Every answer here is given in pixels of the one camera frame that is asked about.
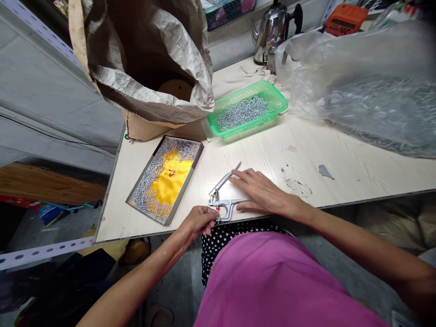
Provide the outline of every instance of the polka dot skirt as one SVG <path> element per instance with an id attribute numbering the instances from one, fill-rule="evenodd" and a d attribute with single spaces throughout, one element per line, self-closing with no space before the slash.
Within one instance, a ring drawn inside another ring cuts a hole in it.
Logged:
<path id="1" fill-rule="evenodd" d="M 221 251 L 233 237 L 244 233 L 255 232 L 277 232 L 288 235 L 286 231 L 265 218 L 225 225 L 217 224 L 212 228 L 210 235 L 201 236 L 201 265 L 203 268 L 202 282 L 204 287 L 206 287 L 208 283 L 210 269 L 219 251 Z"/>

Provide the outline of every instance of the stainless steel kettle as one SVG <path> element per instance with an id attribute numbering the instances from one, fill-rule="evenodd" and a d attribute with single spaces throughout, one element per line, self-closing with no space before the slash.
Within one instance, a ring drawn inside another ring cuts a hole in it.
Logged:
<path id="1" fill-rule="evenodd" d="M 273 4 L 263 14 L 259 31 L 256 31 L 254 22 L 251 26 L 251 37 L 255 45 L 254 63 L 264 65 L 268 59 L 268 50 L 273 44 L 282 43 L 287 39 L 289 22 L 294 19 L 297 30 L 295 34 L 301 33 L 303 25 L 303 10 L 300 4 L 295 6 L 292 14 L 287 12 L 287 7 L 274 0 Z"/>

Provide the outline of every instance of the plastic container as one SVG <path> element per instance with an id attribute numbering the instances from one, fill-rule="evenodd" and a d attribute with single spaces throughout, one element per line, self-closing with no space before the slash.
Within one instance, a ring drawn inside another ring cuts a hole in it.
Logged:
<path id="1" fill-rule="evenodd" d="M 267 114 L 227 131 L 221 131 L 218 128 L 217 121 L 215 120 L 217 114 L 226 111 L 242 100 L 251 100 L 255 96 L 263 98 L 267 102 Z M 212 132 L 216 136 L 219 136 L 222 139 L 228 139 L 232 136 L 247 132 L 253 128 L 273 121 L 279 113 L 287 109 L 287 106 L 288 103 L 285 97 L 274 87 L 274 85 L 267 81 L 260 81 L 216 101 L 215 110 L 208 115 L 208 122 Z"/>
<path id="2" fill-rule="evenodd" d="M 223 0 L 204 10 L 208 31 L 214 30 L 242 15 L 253 11 L 256 0 Z"/>

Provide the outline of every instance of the woman's left hand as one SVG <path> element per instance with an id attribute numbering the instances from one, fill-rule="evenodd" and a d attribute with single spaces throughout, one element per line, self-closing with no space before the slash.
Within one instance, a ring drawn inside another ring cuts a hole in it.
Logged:
<path id="1" fill-rule="evenodd" d="M 210 235 L 212 228 L 215 227 L 215 219 L 218 217 L 218 211 L 211 207 L 195 206 L 179 229 L 191 234 L 191 239 L 195 240 L 199 232 L 203 235 Z"/>

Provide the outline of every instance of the clear plastic bag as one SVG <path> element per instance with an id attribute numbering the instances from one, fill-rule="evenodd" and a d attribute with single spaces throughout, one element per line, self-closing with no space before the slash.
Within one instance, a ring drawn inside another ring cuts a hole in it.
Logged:
<path id="1" fill-rule="evenodd" d="M 401 154 L 436 158 L 436 37 L 423 22 L 280 45 L 277 80 L 288 114 L 328 119 L 347 134 Z"/>

